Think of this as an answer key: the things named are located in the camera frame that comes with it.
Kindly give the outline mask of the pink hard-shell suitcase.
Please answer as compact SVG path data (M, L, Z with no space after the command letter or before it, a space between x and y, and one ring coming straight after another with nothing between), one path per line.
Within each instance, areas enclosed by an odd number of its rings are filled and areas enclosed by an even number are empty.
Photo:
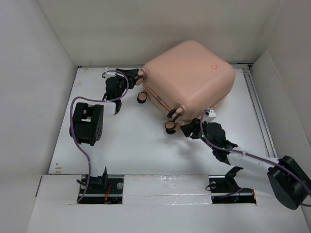
M139 103L150 99L166 114L168 134L214 108L231 91L236 73L228 62L199 42L184 41L147 62L138 72L143 91Z

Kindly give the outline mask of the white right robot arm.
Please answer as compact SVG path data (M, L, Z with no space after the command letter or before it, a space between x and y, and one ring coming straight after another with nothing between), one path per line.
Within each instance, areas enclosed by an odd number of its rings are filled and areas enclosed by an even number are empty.
M219 123L197 118L181 126L185 137L201 139L217 160L231 165L226 173L225 186L230 191L238 188L255 189L275 196L285 207L295 210L311 194L311 180L290 156L282 158L258 157L242 150L226 138Z

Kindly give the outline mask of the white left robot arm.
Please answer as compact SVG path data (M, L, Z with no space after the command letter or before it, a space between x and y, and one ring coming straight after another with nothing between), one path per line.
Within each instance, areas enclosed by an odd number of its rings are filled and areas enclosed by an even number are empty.
M85 97L75 97L69 108L69 134L77 148L85 155L88 164L88 174L77 182L84 187L83 195L92 188L97 192L104 192L108 188L108 175L104 171L102 176L91 176L91 158L81 147L81 144L94 146L101 139L103 133L104 114L119 113L121 99L128 90L139 85L143 79L138 76L139 69L105 69L102 78L105 79L105 94L101 100L91 100Z

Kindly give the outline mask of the white foam cover block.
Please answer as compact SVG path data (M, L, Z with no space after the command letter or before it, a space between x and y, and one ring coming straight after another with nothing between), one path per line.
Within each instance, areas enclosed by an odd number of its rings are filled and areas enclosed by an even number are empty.
M207 175L126 175L125 205L210 205Z

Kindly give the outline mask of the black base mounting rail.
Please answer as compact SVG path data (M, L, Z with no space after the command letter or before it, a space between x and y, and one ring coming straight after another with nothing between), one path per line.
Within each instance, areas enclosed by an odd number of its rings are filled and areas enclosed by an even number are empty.
M92 188L83 195L84 187L80 185L78 200L80 204L123 204L122 193L125 176L108 175L108 188L102 190ZM229 186L225 176L208 176L209 184L206 190L211 194L212 204L255 204L256 196L253 190Z

